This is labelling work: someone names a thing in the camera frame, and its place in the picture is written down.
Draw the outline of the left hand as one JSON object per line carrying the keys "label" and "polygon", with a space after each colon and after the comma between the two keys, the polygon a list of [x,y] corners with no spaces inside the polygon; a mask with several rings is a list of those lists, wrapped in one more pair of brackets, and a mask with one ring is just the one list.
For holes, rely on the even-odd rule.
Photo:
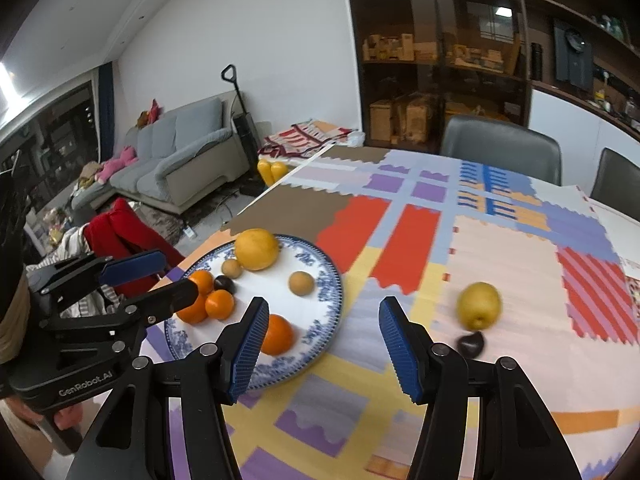
{"label": "left hand", "polygon": [[[31,410],[17,396],[8,396],[6,405],[14,415],[24,420],[26,424],[37,426],[43,420],[42,415]],[[76,404],[56,412],[54,414],[54,422],[59,430],[66,430],[79,425],[82,421],[82,416],[84,416],[84,408],[81,404]]]}

